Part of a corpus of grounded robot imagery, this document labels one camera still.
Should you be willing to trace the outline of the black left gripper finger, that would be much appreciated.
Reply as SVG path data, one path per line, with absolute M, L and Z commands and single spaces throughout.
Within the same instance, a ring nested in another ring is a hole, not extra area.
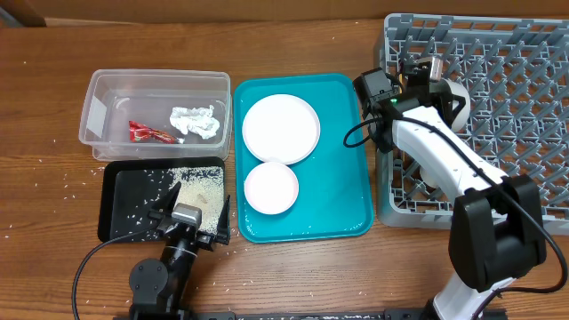
M 229 211 L 230 211 L 230 196 L 227 196 L 224 205 L 220 212 L 220 217 L 217 224 L 217 235 L 215 241 L 218 244 L 228 245 L 230 241 L 230 225 L 229 225 Z
M 177 182 L 169 191 L 159 197 L 148 211 L 148 217 L 152 220 L 161 220 L 171 217 L 176 200 L 180 193 L 181 183 Z

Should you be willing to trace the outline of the pile of rice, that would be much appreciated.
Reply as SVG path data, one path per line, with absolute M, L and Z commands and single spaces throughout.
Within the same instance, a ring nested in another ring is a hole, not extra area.
M 143 169 L 124 172 L 127 182 L 133 182 L 134 199 L 124 209 L 126 219 L 141 225 L 145 211 L 164 196 L 177 182 L 181 183 L 177 203 L 189 204 L 202 210 L 200 230 L 214 233 L 225 202 L 224 173 L 219 166 Z

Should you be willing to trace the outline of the red snack wrapper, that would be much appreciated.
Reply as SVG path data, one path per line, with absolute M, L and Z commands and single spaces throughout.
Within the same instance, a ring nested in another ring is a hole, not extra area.
M 183 144 L 184 138 L 176 138 L 168 132 L 150 128 L 134 121 L 129 122 L 129 137 L 131 142 L 157 140 L 165 144 Z

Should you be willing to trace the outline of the white tissue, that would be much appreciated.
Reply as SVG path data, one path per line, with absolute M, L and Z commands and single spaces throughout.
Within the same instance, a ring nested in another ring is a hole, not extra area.
M 174 107 L 170 114 L 170 124 L 182 135 L 194 133 L 209 140 L 220 129 L 220 122 L 213 117 L 213 111 L 213 105 L 208 108 Z

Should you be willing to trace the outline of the large white plate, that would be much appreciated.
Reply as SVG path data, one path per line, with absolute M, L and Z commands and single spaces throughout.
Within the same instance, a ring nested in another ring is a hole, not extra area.
M 316 111 L 291 94 L 269 95 L 255 102 L 242 124 L 248 150 L 262 162 L 296 164 L 316 148 L 321 125 Z

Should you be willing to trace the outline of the grey bowl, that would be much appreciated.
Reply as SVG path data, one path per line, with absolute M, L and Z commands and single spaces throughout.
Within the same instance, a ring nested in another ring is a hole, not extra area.
M 462 84 L 451 80 L 442 79 L 441 82 L 445 83 L 446 93 L 450 94 L 450 105 L 444 107 L 444 120 L 453 132 L 458 132 L 466 124 L 470 114 L 469 92 Z

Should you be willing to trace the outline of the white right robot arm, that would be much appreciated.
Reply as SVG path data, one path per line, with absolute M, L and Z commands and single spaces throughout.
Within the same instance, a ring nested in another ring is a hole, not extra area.
M 537 185 L 527 175 L 509 177 L 457 136 L 469 117 L 469 92 L 444 79 L 437 63 L 413 66 L 405 84 L 376 68 L 353 87 L 369 140 L 382 153 L 398 148 L 411 156 L 424 182 L 453 204 L 453 277 L 422 318 L 482 318 L 494 297 L 546 259 Z

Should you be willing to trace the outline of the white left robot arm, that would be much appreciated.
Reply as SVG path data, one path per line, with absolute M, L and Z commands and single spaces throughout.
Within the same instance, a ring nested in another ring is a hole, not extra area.
M 199 251 L 212 252 L 217 244 L 230 241 L 230 199 L 224 201 L 215 230 L 202 231 L 202 211 L 192 205 L 177 203 L 178 182 L 153 204 L 148 217 L 158 222 L 158 234 L 165 240 L 159 259 L 145 259 L 133 267 L 129 285 L 132 305 L 129 318 L 197 319 L 190 308 L 182 305 L 190 271 Z

